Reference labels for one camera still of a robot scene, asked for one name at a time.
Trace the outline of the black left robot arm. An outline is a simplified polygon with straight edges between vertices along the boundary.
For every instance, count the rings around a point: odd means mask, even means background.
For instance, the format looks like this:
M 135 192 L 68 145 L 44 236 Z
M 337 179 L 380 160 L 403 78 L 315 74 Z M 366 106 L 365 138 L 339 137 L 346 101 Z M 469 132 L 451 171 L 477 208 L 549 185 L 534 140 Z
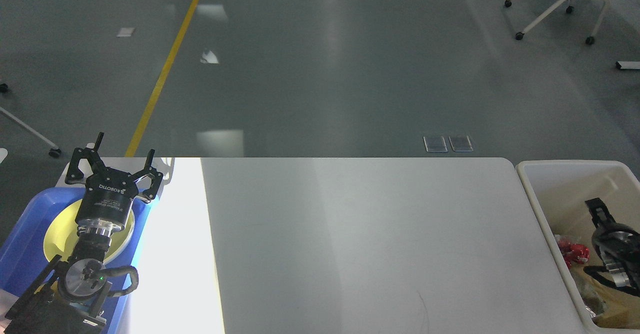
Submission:
M 154 149 L 144 166 L 130 173 L 105 165 L 99 147 L 74 149 L 64 181 L 83 185 L 73 221 L 75 243 L 69 254 L 55 254 L 4 314 L 6 334 L 100 334 L 108 324 L 108 299 L 130 295 L 140 279 L 133 264 L 108 266 L 114 236 L 135 229 L 135 201 L 151 204 L 163 173 L 153 166 Z

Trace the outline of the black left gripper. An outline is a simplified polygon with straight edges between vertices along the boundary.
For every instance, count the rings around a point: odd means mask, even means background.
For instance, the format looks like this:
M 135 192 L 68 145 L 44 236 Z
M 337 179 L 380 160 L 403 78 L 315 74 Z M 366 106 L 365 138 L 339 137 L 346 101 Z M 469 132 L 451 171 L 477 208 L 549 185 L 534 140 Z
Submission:
M 148 151 L 143 168 L 133 174 L 107 168 L 99 154 L 104 136 L 103 132 L 98 133 L 91 147 L 76 147 L 64 175 L 66 185 L 85 187 L 75 217 L 79 236 L 110 236 L 123 231 L 134 199 L 150 204 L 158 197 L 163 181 L 163 173 L 153 165 L 153 148 Z

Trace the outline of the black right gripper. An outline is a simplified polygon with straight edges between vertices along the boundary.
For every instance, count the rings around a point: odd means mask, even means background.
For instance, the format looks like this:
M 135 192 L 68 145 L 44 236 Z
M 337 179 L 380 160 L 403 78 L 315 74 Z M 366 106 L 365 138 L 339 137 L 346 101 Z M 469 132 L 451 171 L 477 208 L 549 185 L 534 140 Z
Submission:
M 585 266 L 583 272 L 602 286 L 640 297 L 638 232 L 617 223 L 601 198 L 588 199 L 585 205 L 595 227 L 591 242 L 603 266 Z

